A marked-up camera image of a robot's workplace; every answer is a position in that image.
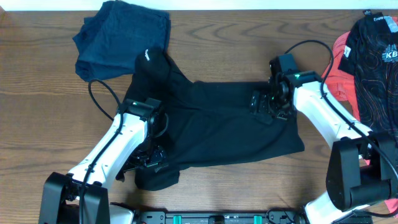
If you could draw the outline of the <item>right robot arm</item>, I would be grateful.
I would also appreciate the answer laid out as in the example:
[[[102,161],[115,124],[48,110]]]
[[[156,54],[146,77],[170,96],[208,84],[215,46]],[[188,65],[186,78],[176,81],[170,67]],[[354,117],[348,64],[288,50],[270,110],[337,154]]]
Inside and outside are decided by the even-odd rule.
[[[268,84],[268,91],[254,90],[251,112],[288,120],[299,111],[331,149],[326,192],[306,204],[303,221],[372,218],[375,214],[367,207],[397,198],[396,144],[389,133],[375,133],[355,119],[313,71],[277,72]]]

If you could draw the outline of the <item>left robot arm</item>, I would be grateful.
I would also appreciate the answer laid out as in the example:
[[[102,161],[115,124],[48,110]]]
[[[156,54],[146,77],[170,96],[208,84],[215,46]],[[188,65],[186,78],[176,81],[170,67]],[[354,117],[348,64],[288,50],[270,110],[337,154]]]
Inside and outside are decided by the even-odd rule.
[[[111,203],[108,192],[125,172],[165,164],[166,153],[155,140],[168,124],[159,100],[124,101],[94,149],[67,174],[47,178],[39,223],[135,223],[134,209]]]

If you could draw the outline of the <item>navy blue garment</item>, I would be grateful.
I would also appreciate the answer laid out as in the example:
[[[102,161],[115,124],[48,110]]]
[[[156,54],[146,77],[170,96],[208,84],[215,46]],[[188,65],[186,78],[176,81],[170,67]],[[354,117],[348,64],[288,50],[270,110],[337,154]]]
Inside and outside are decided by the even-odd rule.
[[[78,50],[76,74],[84,81],[108,80],[135,72],[136,57],[146,49],[169,46],[168,12],[124,1],[106,1],[84,18],[73,41]]]

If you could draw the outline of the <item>plain black t-shirt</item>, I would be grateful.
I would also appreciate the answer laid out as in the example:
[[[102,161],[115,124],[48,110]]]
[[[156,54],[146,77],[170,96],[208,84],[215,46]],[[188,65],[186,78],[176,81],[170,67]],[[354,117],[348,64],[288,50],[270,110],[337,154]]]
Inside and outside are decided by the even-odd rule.
[[[168,120],[156,139],[166,162],[136,170],[138,189],[157,191],[176,184],[180,172],[256,162],[302,152],[297,119],[278,119],[249,109],[255,91],[269,93],[267,82],[191,82],[161,49],[144,50],[135,59],[126,99],[162,102]]]

